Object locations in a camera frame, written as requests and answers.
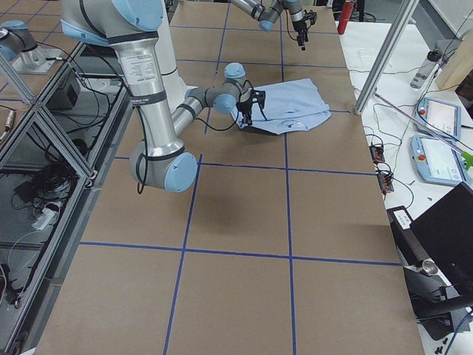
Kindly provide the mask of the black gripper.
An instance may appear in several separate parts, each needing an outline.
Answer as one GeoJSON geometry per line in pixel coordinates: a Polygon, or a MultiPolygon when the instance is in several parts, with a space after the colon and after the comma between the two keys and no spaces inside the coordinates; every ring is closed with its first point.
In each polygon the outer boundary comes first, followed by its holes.
{"type": "Polygon", "coordinates": [[[292,21],[293,28],[297,32],[297,43],[301,47],[301,50],[306,50],[307,42],[307,23],[306,20],[299,19],[297,21],[292,21]]]}
{"type": "Polygon", "coordinates": [[[237,102],[236,105],[237,110],[242,114],[241,126],[251,126],[253,100],[249,98],[246,101],[237,102]]]}

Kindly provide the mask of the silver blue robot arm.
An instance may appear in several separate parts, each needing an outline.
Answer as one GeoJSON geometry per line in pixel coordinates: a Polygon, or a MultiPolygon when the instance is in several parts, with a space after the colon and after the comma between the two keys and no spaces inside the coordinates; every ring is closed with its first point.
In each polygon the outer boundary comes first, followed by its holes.
{"type": "Polygon", "coordinates": [[[316,23],[317,14],[313,10],[305,10],[301,1],[272,1],[269,7],[266,7],[262,2],[250,0],[231,0],[230,3],[256,20],[259,23],[259,28],[266,32],[271,31],[280,15],[287,11],[297,34],[293,40],[297,42],[302,51],[306,50],[305,45],[309,41],[308,29],[316,23]]]}
{"type": "Polygon", "coordinates": [[[192,88],[170,109],[156,51],[165,10],[161,1],[63,1],[61,26],[70,38],[111,47],[118,57],[144,136],[130,157],[132,177],[141,186],[183,192],[198,164],[180,140],[182,132],[209,107],[221,113],[237,109],[250,118],[256,92],[243,66],[231,63],[221,86],[192,88]]]}

